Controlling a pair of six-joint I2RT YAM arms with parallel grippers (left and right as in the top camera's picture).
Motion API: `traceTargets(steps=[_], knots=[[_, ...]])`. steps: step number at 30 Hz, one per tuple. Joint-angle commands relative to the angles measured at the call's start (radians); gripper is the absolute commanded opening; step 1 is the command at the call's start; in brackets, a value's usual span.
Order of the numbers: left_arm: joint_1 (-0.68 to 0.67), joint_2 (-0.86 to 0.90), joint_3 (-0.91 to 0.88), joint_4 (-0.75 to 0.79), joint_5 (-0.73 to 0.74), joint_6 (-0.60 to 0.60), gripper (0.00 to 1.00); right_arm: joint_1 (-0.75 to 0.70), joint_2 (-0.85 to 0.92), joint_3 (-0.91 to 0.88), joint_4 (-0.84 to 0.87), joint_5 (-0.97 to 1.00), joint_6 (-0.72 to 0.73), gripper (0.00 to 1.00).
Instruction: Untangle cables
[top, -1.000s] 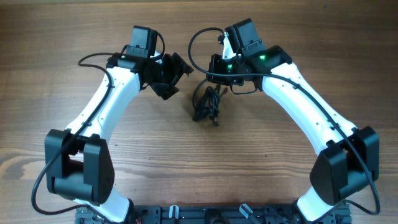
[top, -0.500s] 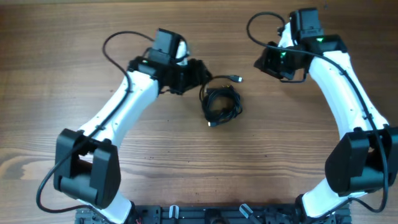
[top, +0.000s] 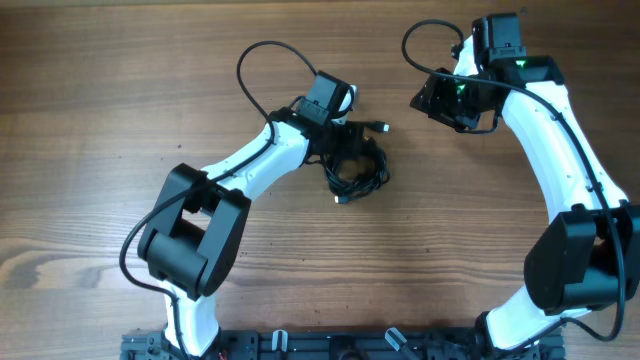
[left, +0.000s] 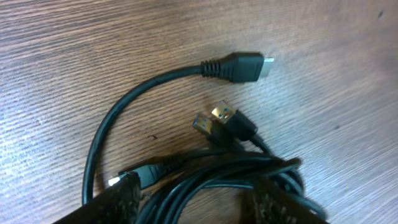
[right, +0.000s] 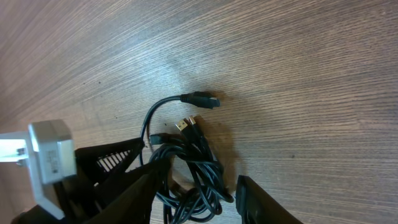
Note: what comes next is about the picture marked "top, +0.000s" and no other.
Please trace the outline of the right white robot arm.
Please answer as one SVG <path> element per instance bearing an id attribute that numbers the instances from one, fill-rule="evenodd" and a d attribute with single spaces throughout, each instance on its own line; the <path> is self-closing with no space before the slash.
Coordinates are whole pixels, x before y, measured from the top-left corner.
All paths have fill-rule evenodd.
<path id="1" fill-rule="evenodd" d="M 451 49 L 453 70 L 428 71 L 411 106 L 460 134 L 482 114 L 519 140 L 546 203 L 549 224 L 524 261 L 523 286 L 476 323 L 475 356 L 549 355 L 545 338 L 585 315 L 615 308 L 615 339 L 639 284 L 639 209 L 591 149 L 550 56 L 531 56 L 514 13 L 476 19 Z"/>

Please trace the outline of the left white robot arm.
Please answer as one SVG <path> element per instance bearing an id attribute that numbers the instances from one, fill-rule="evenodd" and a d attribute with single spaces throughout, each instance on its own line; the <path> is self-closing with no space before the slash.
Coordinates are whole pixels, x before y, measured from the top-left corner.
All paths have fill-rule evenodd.
<path id="1" fill-rule="evenodd" d="M 347 122 L 358 89 L 317 72 L 309 93 L 272 112 L 262 132 L 202 169 L 172 169 L 137 247 L 166 301 L 165 347 L 182 359 L 213 352 L 220 336 L 215 293 L 238 255 L 250 207 L 310 157 L 340 150 L 357 134 Z"/>

